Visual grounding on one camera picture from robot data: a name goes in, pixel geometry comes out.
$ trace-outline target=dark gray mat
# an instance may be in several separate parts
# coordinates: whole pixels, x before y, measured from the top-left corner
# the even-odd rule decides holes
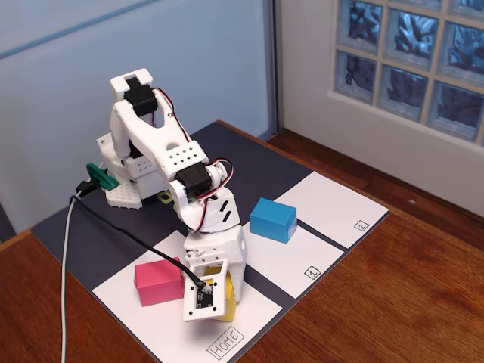
[[[216,157],[226,157],[234,165],[234,177],[228,184],[228,187],[234,193],[237,201],[242,225],[249,221],[250,211],[260,197],[274,200],[312,172],[310,169],[218,123],[213,123],[196,132],[193,138],[200,143],[211,160]],[[145,201],[143,208],[140,210],[109,207],[101,191],[91,193],[83,200],[92,209],[95,209],[116,224],[129,229],[151,246],[157,244],[175,230],[180,231],[183,235],[187,235],[187,228],[178,219],[172,208],[172,203],[165,205],[155,197]],[[59,260],[62,257],[66,217],[67,207],[33,228],[34,235]],[[316,284],[351,249],[348,250],[341,247],[301,221],[299,221],[298,225],[300,228],[306,229],[320,237],[321,240],[333,244],[344,252],[340,259],[317,279]],[[95,287],[116,274],[144,252],[146,251],[142,247],[124,235],[93,219],[83,209],[74,207],[70,223],[67,269],[88,291],[91,292]],[[239,359],[300,298],[315,286],[313,284],[299,299],[293,299],[250,266],[247,266],[244,280],[281,306],[282,310],[231,361]]]

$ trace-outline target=green clip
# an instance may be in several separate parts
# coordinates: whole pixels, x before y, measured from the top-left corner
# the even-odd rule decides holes
[[[115,178],[106,174],[103,170],[99,169],[95,164],[88,163],[88,165],[86,165],[85,168],[88,170],[88,174],[91,177],[91,180],[94,180],[104,189],[108,191],[112,191],[115,187],[119,185],[119,182]]]

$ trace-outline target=red wire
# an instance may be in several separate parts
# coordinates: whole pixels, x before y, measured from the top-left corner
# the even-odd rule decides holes
[[[202,219],[200,220],[200,224],[198,225],[197,229],[192,231],[191,233],[197,233],[203,226],[203,222],[205,222],[205,214],[206,214],[206,199],[202,201],[203,203],[203,210],[202,210]]]
[[[157,89],[158,91],[160,91],[160,93],[163,95],[163,97],[166,98],[166,100],[169,102],[169,105],[172,108],[173,117],[175,117],[175,120],[178,123],[178,125],[180,126],[180,129],[183,131],[183,134],[185,135],[185,138],[187,139],[187,141],[190,142],[191,141],[190,136],[185,131],[185,129],[183,128],[183,126],[181,125],[181,123],[178,121],[178,117],[175,114],[175,106],[173,105],[173,102],[172,102],[171,98],[165,92],[163,92],[163,90],[161,88],[155,88],[155,89]]]
[[[208,197],[211,197],[217,191],[222,189],[228,183],[228,181],[232,178],[232,176],[234,174],[234,167],[232,166],[232,163],[228,159],[225,159],[224,157],[218,157],[217,159],[212,161],[212,163],[210,165],[213,165],[213,164],[215,164],[219,161],[225,161],[226,163],[228,163],[230,165],[230,172],[228,173],[227,178],[225,178],[225,180],[222,183],[220,183],[220,185],[217,188],[213,189],[212,191],[209,191],[208,193],[199,195],[198,196],[199,200],[206,200]]]

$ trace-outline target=pink cube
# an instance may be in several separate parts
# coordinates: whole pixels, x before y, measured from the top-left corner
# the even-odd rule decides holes
[[[165,259],[135,266],[135,286],[141,306],[183,298],[182,271]]]

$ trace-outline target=printed number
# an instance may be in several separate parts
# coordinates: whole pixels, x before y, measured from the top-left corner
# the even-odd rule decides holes
[[[355,228],[358,229],[359,231],[366,231],[368,226],[369,224],[363,221],[358,221],[358,223],[355,224]]]
[[[316,267],[311,266],[304,272],[304,275],[306,275],[308,278],[315,280],[319,275],[321,274],[321,271],[319,271]]]

